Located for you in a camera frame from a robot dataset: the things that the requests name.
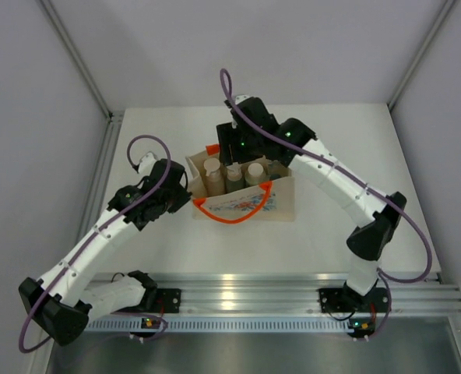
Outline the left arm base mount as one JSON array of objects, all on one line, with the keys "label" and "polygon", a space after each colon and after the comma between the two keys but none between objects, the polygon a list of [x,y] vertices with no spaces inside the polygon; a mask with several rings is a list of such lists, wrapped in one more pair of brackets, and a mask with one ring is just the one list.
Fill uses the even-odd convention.
[{"label": "left arm base mount", "polygon": [[178,314],[181,294],[179,288],[158,288],[150,311],[159,314]]}]

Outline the grey-green pump bottle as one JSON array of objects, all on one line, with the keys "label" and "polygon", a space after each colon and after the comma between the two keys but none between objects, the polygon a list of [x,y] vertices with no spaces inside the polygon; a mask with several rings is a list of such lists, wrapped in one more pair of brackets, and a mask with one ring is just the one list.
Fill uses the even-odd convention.
[{"label": "grey-green pump bottle", "polygon": [[242,174],[240,164],[232,164],[226,167],[225,189],[226,193],[236,192],[245,187],[245,177]]}]

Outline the beige pump bottle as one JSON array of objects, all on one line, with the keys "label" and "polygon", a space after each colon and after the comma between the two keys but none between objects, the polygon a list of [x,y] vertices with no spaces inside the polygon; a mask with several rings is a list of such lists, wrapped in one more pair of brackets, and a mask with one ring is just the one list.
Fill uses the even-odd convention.
[{"label": "beige pump bottle", "polygon": [[220,161],[216,158],[208,158],[203,167],[206,176],[206,191],[208,196],[221,196],[225,193],[225,184],[220,170]]}]

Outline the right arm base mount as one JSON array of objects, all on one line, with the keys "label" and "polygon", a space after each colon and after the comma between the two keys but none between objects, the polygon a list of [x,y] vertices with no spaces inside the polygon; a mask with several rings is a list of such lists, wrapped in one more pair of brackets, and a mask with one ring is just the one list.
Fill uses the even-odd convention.
[{"label": "right arm base mount", "polygon": [[386,312],[389,306],[385,288],[373,288],[366,295],[359,295],[349,287],[320,288],[318,296],[322,313],[370,313],[371,305],[377,312]]}]

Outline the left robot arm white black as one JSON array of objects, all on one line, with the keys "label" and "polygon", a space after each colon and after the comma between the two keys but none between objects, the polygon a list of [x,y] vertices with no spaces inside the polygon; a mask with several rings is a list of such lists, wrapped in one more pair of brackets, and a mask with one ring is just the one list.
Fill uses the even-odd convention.
[{"label": "left robot arm white black", "polygon": [[158,312],[160,292],[147,273],[90,287],[100,267],[130,238],[191,199],[183,165],[167,159],[141,163],[144,177],[119,189],[85,237],[51,270],[18,288],[27,315],[56,344],[76,340],[89,323],[114,312]]}]

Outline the canvas bag with orange handles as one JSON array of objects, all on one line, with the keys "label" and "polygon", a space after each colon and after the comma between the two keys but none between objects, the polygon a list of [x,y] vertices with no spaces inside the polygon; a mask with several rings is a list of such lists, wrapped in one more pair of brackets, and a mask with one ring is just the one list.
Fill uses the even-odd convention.
[{"label": "canvas bag with orange handles", "polygon": [[[186,157],[191,178],[188,190],[192,193],[192,217],[225,224],[239,224],[247,220],[293,221],[295,219],[294,177],[264,182],[221,196],[208,196],[203,163],[219,157],[219,146],[208,146],[204,151]],[[268,163],[264,157],[256,160],[268,176]]]}]

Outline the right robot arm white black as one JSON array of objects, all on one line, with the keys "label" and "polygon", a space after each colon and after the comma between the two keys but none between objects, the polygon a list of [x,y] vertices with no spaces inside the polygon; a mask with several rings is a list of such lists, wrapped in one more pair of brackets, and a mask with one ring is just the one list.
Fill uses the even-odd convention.
[{"label": "right robot arm white black", "polygon": [[258,97],[240,95],[235,100],[235,105],[225,102],[231,122],[216,127],[220,161],[226,166],[260,157],[277,161],[312,182],[348,214],[356,227],[347,239],[353,257],[343,300],[352,309],[364,308],[372,300],[382,250],[399,225],[406,197],[394,192],[378,199],[364,183],[347,177],[348,168],[306,124],[296,118],[279,123]]}]

